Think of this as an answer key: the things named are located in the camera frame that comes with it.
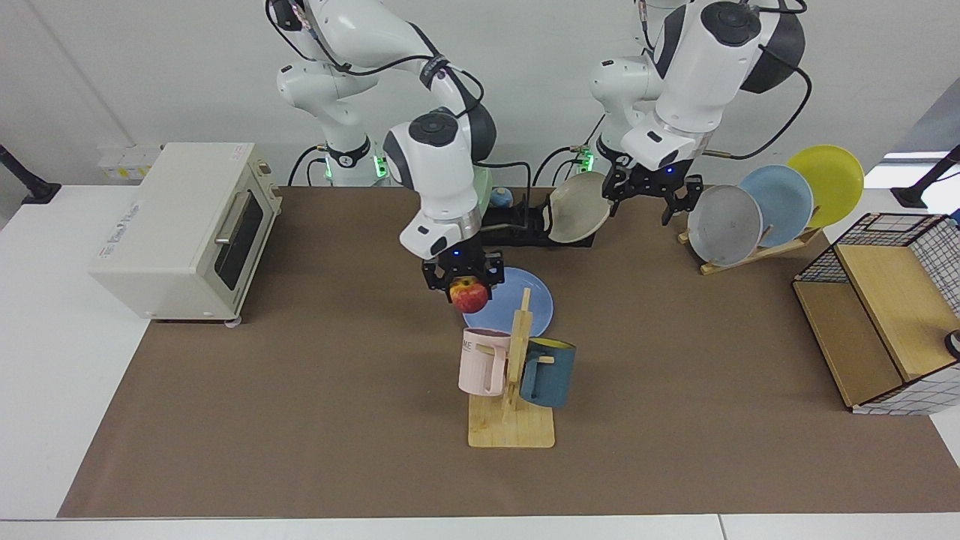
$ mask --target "oven door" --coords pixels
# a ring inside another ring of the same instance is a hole
[[[244,178],[230,201],[227,215],[212,239],[214,249],[204,279],[224,303],[239,314],[253,270],[275,214],[253,172]]]

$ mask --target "green led light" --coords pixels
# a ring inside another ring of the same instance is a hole
[[[380,156],[373,156],[373,166],[376,168],[376,178],[386,178],[389,171],[387,170],[387,161],[381,158]]]
[[[588,173],[593,170],[593,162],[596,158],[590,150],[584,150],[580,153],[580,172]]]

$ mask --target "grid pattern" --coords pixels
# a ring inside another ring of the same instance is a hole
[[[868,213],[861,217],[833,246],[905,247],[922,237],[930,228],[945,220],[945,216]],[[796,280],[799,282],[849,283],[850,278],[830,246],[806,267]]]
[[[960,230],[952,220],[941,221],[910,247],[960,317]]]
[[[925,416],[960,405],[960,364],[932,373],[855,408],[857,414]]]

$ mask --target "mug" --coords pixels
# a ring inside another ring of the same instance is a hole
[[[464,330],[460,353],[460,389],[476,396],[503,394],[510,335],[496,330]]]
[[[534,405],[552,408],[566,405],[576,354],[575,345],[556,339],[531,338],[527,346],[520,397]]]

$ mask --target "oven handle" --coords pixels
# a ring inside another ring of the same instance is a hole
[[[251,193],[249,191],[237,193],[233,196],[233,204],[230,205],[230,211],[227,212],[227,219],[224,220],[224,225],[220,228],[213,243],[221,246],[233,243],[237,233],[240,231],[240,221],[241,218],[243,218],[244,212],[247,211],[250,198]]]

